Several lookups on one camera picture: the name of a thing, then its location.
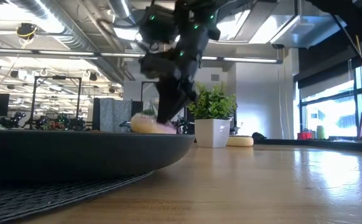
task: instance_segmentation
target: yellow round cushion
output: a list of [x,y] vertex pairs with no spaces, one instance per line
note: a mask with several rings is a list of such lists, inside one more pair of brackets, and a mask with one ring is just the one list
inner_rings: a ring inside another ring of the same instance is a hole
[[235,146],[235,147],[251,147],[254,144],[254,140],[252,137],[245,137],[245,136],[230,136],[228,142],[226,143],[227,146]]

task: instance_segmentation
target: black placemat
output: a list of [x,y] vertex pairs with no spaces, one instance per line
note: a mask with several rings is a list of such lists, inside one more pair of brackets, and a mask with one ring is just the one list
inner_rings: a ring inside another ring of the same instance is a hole
[[77,202],[147,177],[59,183],[0,183],[0,223]]

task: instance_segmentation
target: desk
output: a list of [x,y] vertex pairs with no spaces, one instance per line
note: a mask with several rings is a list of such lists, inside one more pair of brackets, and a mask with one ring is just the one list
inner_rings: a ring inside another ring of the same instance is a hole
[[140,182],[23,223],[362,223],[362,153],[193,147]]

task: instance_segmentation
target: black cable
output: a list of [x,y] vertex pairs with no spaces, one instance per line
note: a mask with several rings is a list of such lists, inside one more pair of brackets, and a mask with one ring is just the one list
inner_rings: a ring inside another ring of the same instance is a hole
[[223,7],[225,7],[225,6],[227,6],[227,5],[231,4],[231,3],[234,3],[234,2],[236,2],[236,1],[237,1],[237,0],[228,1],[228,2],[226,2],[224,5],[220,6],[217,10],[220,10],[220,9],[222,9]]
[[339,26],[339,28],[341,30],[344,31],[345,35],[348,37],[348,40],[350,40],[350,44],[353,48],[353,50],[355,51],[355,54],[357,56],[359,56],[359,58],[362,60],[362,54],[359,52],[358,48],[356,47],[353,39],[351,38],[350,34],[347,32],[347,30],[342,26],[342,24],[340,23],[340,21],[337,19],[337,17],[335,15],[332,15],[333,19],[335,20],[335,22],[337,23],[337,25]]

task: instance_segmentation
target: black tray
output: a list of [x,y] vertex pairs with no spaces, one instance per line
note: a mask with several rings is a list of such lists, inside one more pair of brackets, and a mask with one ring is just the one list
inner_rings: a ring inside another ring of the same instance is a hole
[[0,130],[0,180],[91,180],[171,165],[195,136]]

